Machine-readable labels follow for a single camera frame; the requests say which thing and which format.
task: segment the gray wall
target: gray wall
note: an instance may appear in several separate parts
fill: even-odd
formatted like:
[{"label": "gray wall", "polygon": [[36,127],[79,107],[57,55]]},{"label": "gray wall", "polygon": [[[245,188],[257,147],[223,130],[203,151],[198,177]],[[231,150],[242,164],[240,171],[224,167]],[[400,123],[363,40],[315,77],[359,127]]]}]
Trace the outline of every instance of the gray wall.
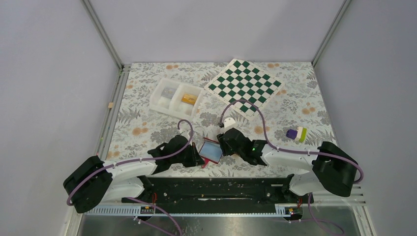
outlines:
[{"label": "gray wall", "polygon": [[415,235],[417,1],[353,1],[316,72],[378,235]]},{"label": "gray wall", "polygon": [[80,1],[1,2],[0,235],[56,236],[117,69]]},{"label": "gray wall", "polygon": [[124,63],[312,61],[343,0],[92,0]]}]

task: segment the open box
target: open box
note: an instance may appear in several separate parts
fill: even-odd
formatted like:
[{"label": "open box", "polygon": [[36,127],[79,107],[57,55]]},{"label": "open box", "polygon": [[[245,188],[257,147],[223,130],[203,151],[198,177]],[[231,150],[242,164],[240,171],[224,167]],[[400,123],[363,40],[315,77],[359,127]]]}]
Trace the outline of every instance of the open box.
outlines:
[{"label": "open box", "polygon": [[[170,116],[191,120],[203,98],[203,88],[161,79],[149,99],[149,108]],[[184,95],[195,98],[195,103],[183,102]]]}]

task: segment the white plastic tray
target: white plastic tray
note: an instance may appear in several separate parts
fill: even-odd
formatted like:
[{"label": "white plastic tray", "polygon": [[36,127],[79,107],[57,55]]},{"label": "white plastic tray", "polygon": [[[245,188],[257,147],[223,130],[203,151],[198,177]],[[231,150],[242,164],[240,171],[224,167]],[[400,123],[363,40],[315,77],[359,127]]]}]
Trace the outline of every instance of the white plastic tray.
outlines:
[{"label": "white plastic tray", "polygon": [[[162,96],[165,88],[176,89],[171,99]],[[177,118],[192,120],[203,98],[203,92],[203,88],[174,80],[161,79],[155,91],[150,96],[149,108]],[[185,93],[197,96],[194,105],[181,101]]]}]

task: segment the green and white checkered board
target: green and white checkered board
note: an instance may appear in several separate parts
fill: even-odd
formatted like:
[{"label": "green and white checkered board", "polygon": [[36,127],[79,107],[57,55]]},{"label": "green and white checkered board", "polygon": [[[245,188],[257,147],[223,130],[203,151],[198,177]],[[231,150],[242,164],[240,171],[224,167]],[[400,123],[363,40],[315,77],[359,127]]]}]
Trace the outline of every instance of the green and white checkered board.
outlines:
[{"label": "green and white checkered board", "polygon": [[[262,110],[283,86],[251,62],[233,59],[204,88],[226,104],[245,99]],[[257,115],[248,103],[238,102],[231,107],[248,120]]]}]

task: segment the floral pattern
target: floral pattern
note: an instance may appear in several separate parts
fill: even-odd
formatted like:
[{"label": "floral pattern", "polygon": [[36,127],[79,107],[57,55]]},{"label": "floral pattern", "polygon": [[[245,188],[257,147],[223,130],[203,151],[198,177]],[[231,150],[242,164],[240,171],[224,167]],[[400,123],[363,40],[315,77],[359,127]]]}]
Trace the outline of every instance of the floral pattern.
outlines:
[{"label": "floral pattern", "polygon": [[[285,83],[284,88],[263,110],[268,138],[285,147],[317,148],[322,141],[336,142],[330,119],[325,109],[316,76],[309,62],[255,63],[268,74]],[[113,132],[109,159],[125,159],[147,155],[147,151],[168,142],[176,134],[178,118],[149,109],[149,97],[161,78],[177,80],[203,88],[227,63],[134,63],[131,66],[120,110]],[[197,114],[191,120],[193,141],[199,149],[203,137],[216,139],[221,132],[217,126],[225,104],[205,92]],[[233,109],[225,117],[232,117],[238,129],[250,139],[264,139],[260,116],[248,121]],[[285,136],[288,129],[307,128],[303,143]],[[188,130],[187,124],[181,127]],[[218,164],[185,168],[174,164],[164,177],[286,177],[305,171],[287,166],[251,166],[236,155],[225,156]]]}]

